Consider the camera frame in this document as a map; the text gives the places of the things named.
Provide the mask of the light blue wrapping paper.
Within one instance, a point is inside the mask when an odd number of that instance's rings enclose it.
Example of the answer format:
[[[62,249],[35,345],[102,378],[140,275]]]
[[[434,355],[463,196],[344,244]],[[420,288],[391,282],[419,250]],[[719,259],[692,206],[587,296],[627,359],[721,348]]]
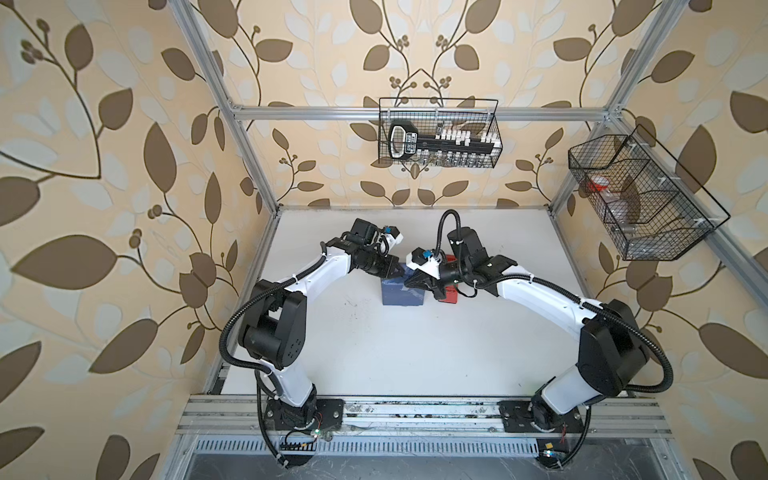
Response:
[[[405,282],[413,275],[413,271],[405,264],[400,264],[400,266],[403,269],[401,276],[381,280],[382,305],[398,307],[422,306],[424,304],[425,292],[405,286]]]

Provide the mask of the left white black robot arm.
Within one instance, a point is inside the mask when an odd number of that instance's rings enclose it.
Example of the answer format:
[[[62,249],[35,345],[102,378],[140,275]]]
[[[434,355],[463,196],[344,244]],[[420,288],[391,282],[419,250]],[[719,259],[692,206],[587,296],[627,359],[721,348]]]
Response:
[[[268,380],[277,427],[306,430],[320,424],[316,386],[295,365],[306,340],[308,305],[335,281],[360,270],[379,279],[404,274],[391,249],[403,240],[395,226],[356,219],[350,230],[320,244],[320,255],[280,281],[259,280],[219,337],[224,363]]]

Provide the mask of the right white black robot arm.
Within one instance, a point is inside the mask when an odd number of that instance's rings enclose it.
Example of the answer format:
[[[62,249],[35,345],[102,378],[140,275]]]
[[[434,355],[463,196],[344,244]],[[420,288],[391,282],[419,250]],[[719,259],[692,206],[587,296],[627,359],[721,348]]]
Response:
[[[465,284],[522,305],[577,340],[575,363],[530,399],[527,416],[542,432],[560,427],[582,407],[623,392],[663,393],[674,383],[664,350],[641,331],[625,303],[581,297],[507,256],[491,256],[477,232],[462,223],[450,232],[439,227],[435,246],[414,249],[406,264],[413,272],[410,288],[442,298],[448,286]]]

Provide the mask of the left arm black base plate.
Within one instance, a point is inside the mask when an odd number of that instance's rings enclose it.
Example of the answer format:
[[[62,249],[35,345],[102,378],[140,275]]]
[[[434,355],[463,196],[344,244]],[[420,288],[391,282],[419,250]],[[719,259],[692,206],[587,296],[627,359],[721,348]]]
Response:
[[[277,431],[338,430],[343,422],[345,402],[339,398],[310,398],[302,407],[280,400],[267,401],[266,416]]]

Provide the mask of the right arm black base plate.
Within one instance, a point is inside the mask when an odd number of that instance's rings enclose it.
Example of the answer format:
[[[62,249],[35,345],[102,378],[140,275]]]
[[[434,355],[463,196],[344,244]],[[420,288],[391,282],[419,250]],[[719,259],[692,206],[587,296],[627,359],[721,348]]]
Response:
[[[558,414],[546,403],[530,399],[508,399],[498,403],[506,433],[576,434],[584,431],[582,416],[575,408]]]

